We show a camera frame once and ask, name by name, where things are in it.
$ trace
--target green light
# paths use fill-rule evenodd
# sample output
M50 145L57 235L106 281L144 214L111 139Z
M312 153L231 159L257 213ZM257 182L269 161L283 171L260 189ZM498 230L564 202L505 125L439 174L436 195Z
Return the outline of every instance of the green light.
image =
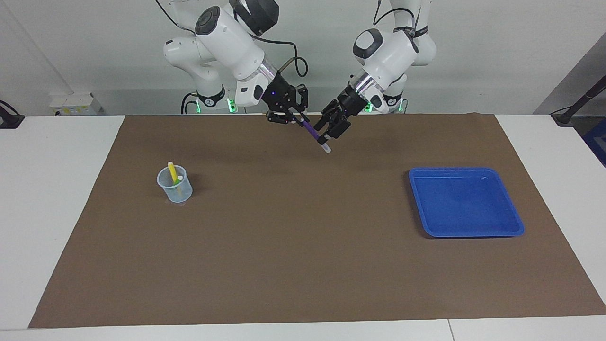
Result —
M236 101L231 100L230 98L228 98L227 99L227 105L229 107L229 112L230 113L238 112L238 106L236 105Z

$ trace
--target black pole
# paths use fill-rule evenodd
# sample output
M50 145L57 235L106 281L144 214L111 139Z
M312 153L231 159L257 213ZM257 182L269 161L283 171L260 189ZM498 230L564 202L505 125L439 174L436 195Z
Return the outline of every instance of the black pole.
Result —
M0 118L2 118L2 124L0 124L0 129L16 129L17 127L19 127L25 116L18 114L11 115L8 113L8 111L6 111L6 109L0 106Z
M574 114L577 113L587 102L589 102L595 96L598 96L602 91L606 89L606 76L602 77L596 85L594 85L583 97L581 97L573 106L570 107L565 113L557 115L553 114L552 117L556 120L558 125L567 125Z

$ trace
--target blue tray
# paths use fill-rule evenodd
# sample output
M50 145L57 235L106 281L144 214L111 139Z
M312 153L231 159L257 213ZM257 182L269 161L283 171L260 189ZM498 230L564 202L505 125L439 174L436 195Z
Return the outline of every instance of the blue tray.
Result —
M423 228L432 237L524 233L499 174L490 168L414 168L409 177Z

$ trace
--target translucent cup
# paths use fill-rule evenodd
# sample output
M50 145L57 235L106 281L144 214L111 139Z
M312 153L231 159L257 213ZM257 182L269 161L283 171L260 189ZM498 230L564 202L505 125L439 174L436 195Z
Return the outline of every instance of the translucent cup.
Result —
M162 187L168 199L174 203L183 203L187 201L191 197L191 193L193 189L191 188L191 184L189 183L189 179L187 178L187 172L185 168L181 166L175 166L175 170L177 171L177 176L182 176L183 180L179 184L173 184L173 177L170 175L170 170L168 167L161 170L158 173L158 185Z

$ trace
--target white table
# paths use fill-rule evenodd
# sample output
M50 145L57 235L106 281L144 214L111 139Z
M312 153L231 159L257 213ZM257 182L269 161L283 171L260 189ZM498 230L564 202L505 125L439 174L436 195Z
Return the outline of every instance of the white table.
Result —
M606 169L572 128L549 116L497 118L604 300ZM24 330L123 119L28 117L0 131L0 340L606 339L606 316Z

